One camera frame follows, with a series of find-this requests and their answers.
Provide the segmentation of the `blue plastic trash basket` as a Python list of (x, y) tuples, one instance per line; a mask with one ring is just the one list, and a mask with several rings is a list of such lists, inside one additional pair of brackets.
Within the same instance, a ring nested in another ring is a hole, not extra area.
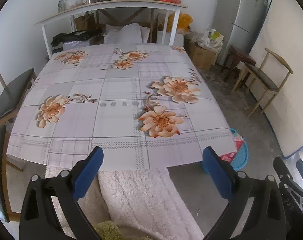
[(237, 171), (244, 168), (247, 164), (249, 152), (245, 138), (233, 128), (231, 129), (231, 132), (234, 138), (234, 143), (237, 151), (225, 154), (221, 156), (220, 159), (229, 162), (232, 167)]

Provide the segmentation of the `white fluffy blanket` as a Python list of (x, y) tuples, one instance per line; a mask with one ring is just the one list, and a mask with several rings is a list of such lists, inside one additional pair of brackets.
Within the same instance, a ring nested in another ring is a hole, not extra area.
[(94, 227), (111, 221), (129, 239), (203, 239), (167, 168), (100, 171), (78, 204)]

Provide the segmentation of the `wooden chair dark seat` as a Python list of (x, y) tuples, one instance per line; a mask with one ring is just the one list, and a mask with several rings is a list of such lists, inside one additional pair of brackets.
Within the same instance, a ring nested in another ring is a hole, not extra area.
[[(232, 88), (232, 93), (238, 88), (239, 83), (244, 80), (245, 76), (247, 74), (253, 75), (253, 79), (248, 86), (247, 91), (251, 89), (251, 87), (254, 85), (256, 81), (258, 81), (264, 88), (264, 92), (259, 98), (259, 100), (256, 102), (256, 104), (253, 106), (253, 108), (250, 110), (247, 116), (250, 116), (254, 111), (260, 106), (260, 103), (262, 102), (263, 98), (267, 95), (267, 93), (271, 93), (272, 97), (270, 100), (267, 102), (267, 104), (263, 107), (261, 110), (261, 113), (264, 113), (265, 110), (271, 105), (271, 102), (275, 99), (275, 97), (278, 95), (278, 93), (282, 90), (283, 86), (285, 85), (287, 79), (289, 78), (290, 75), (294, 74), (294, 71), (291, 69), (289, 64), (277, 53), (274, 51), (270, 50), (269, 48), (265, 48), (266, 55), (263, 59), (263, 62), (261, 63), (260, 67), (256, 67), (250, 63), (245, 63), (243, 66), (243, 69), (241, 70), (239, 77), (237, 81), (235, 82), (233, 88)], [(267, 59), (269, 55), (272, 55), (283, 67), (285, 67), (288, 72), (286, 76), (284, 77), (282, 83), (280, 86), (277, 86), (271, 78), (263, 71), (263, 68), (267, 62)]]

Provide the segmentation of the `left wooden chair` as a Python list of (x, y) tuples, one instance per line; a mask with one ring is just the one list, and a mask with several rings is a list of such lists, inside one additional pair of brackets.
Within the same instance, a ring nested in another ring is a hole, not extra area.
[(0, 126), (17, 116), (27, 90), (32, 87), (32, 81), (36, 79), (34, 68), (23, 72), (9, 84), (5, 83), (0, 73), (0, 83), (3, 87), (0, 94)]

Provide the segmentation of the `floral plastic tablecloth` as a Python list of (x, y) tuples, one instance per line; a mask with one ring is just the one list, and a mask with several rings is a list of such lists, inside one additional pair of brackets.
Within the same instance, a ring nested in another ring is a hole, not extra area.
[(96, 147), (105, 170), (195, 163), (235, 152), (229, 125), (181, 47), (112, 44), (57, 53), (23, 101), (7, 154), (70, 168)]

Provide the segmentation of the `dark wooden stool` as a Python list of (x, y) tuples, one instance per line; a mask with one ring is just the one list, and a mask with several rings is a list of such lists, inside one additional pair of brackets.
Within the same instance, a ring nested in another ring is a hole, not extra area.
[(228, 72), (226, 74), (226, 76), (224, 77), (224, 82), (227, 82), (234, 70), (234, 68), (240, 63), (249, 63), (252, 65), (256, 64), (256, 61), (248, 54), (243, 52), (242, 50), (240, 50), (239, 48), (230, 45), (230, 48), (228, 50), (228, 54), (225, 58), (225, 61), (221, 67), (220, 72), (222, 73), (226, 68), (227, 68), (227, 63), (229, 61), (229, 59), (231, 59), (231, 64), (230, 67), (228, 69)]

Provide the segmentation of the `cardboard box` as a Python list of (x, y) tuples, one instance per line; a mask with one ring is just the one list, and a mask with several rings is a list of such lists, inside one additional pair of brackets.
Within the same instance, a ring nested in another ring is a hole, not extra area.
[(196, 68), (210, 70), (216, 62), (216, 53), (198, 46), (196, 43), (189, 44), (189, 57)]

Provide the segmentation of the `white plastic bags pile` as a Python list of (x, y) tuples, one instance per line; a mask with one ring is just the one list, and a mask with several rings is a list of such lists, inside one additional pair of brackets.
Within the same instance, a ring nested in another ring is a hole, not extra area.
[(223, 45), (224, 36), (215, 29), (208, 28), (203, 36), (198, 38), (197, 45), (203, 49), (207, 49), (216, 54), (219, 54)]

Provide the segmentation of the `black bag under table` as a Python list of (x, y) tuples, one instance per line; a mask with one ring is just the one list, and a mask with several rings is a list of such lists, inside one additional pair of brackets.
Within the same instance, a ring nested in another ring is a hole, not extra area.
[(102, 32), (103, 32), (102, 28), (97, 28), (93, 30), (74, 31), (71, 33), (60, 33), (53, 37), (51, 41), (51, 46), (57, 47), (60, 43), (65, 43), (65, 42), (87, 41), (92, 37), (100, 35)]

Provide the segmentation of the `grey refrigerator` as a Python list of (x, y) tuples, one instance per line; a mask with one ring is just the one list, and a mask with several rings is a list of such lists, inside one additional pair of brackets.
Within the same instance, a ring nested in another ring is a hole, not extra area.
[(218, 0), (211, 28), (224, 36), (217, 58), (223, 64), (230, 46), (249, 53), (266, 16), (268, 0)]

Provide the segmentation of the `white pillow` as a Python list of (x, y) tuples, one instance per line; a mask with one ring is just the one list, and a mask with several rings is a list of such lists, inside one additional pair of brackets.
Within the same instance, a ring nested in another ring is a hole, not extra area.
[(106, 25), (104, 44), (147, 43), (151, 29), (132, 23), (123, 27)]

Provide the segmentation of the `orange plastic bag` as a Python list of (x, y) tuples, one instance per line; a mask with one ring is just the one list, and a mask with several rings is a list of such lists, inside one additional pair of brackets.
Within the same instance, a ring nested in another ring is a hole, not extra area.
[[(168, 18), (167, 29), (166, 32), (170, 33), (174, 20), (174, 13), (172, 13)], [(178, 34), (187, 34), (190, 31), (190, 25), (193, 22), (193, 18), (189, 14), (182, 14), (180, 13), (179, 20), (177, 23), (176, 32)]]

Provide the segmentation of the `metal pot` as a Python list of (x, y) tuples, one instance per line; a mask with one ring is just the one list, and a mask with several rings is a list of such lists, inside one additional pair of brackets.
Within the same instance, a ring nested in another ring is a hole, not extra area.
[(79, 7), (85, 3), (85, 0), (60, 0), (58, 2), (58, 12), (63, 12), (74, 7)]

